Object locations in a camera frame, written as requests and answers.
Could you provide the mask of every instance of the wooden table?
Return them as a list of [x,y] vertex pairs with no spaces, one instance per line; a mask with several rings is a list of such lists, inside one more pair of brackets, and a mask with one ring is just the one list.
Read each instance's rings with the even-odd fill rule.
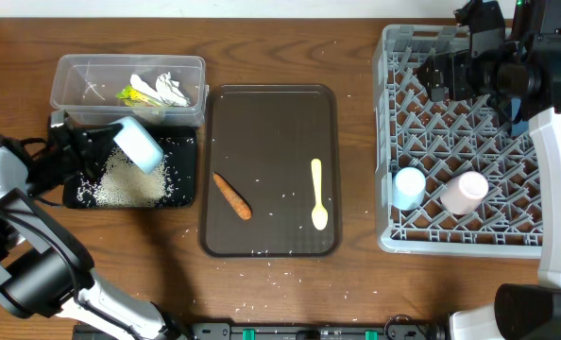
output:
[[[207,61],[212,88],[325,84],[337,97],[343,203],[343,242],[329,258],[208,257],[196,241],[202,177],[195,204],[185,210],[47,210],[91,251],[105,278],[188,323],[225,318],[382,324],[395,314],[430,319],[474,308],[491,302],[502,283],[535,283],[538,262],[397,255],[376,243],[371,57],[386,25],[409,22],[451,25],[446,20],[0,19],[0,133],[45,136],[56,65],[69,53],[199,55]],[[60,201],[61,190],[48,198]],[[20,320],[0,307],[0,339],[69,339],[74,324],[39,316]]]

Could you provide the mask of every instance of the dark gray tray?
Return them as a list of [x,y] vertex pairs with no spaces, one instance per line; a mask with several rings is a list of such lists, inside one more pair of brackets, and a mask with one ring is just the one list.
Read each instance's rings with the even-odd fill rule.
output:
[[[337,120],[322,85],[225,85],[210,96],[199,243],[214,257],[326,256],[341,238]],[[329,222],[317,230],[311,161],[322,161]],[[243,221],[213,182],[251,207]]]

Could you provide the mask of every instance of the green tape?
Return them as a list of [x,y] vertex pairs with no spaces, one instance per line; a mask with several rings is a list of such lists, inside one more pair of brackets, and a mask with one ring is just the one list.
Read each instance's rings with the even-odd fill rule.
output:
[[377,340],[377,332],[376,331],[365,331],[365,340]]
[[255,330],[243,330],[243,340],[255,340]]

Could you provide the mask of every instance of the clear plastic container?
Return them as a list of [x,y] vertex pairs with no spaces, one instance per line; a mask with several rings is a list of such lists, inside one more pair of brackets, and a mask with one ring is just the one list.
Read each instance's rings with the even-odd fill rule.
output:
[[[131,75],[154,88],[157,77],[167,72],[189,98],[188,107],[131,107],[116,97],[129,85]],[[50,104],[85,125],[132,116],[146,125],[199,127],[205,121],[207,91],[201,57],[66,55],[58,63]]]

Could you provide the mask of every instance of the spoon handle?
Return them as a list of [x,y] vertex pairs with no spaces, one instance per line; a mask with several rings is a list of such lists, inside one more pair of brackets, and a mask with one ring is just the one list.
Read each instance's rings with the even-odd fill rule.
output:
[[322,163],[319,159],[312,160],[312,182],[314,183],[316,205],[322,205]]

